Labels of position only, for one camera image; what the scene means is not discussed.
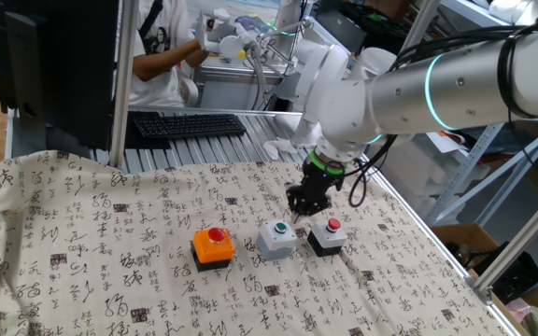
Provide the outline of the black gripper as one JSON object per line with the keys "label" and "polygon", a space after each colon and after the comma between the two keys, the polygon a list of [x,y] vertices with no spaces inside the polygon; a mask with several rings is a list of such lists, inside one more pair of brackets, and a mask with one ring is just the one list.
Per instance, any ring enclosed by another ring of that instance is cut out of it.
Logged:
{"label": "black gripper", "polygon": [[287,184],[286,196],[291,212],[291,222],[297,222],[300,217],[312,217],[332,206],[332,199],[327,195],[329,188],[341,188],[344,181],[344,168],[317,165],[313,161],[303,164],[304,178],[299,184]]}

